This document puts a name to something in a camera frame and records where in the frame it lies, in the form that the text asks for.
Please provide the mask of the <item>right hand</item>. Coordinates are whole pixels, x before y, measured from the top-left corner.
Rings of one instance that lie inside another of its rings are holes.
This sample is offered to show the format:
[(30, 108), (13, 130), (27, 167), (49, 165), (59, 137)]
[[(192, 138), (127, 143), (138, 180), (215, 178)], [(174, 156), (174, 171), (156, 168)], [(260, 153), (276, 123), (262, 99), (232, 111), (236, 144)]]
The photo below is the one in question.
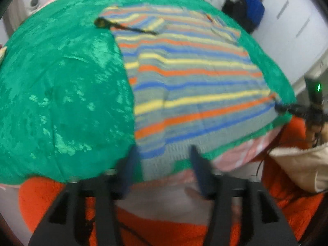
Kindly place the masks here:
[(325, 122), (323, 125), (314, 125), (311, 122), (306, 122), (305, 125), (306, 142), (309, 148), (327, 143), (327, 122)]

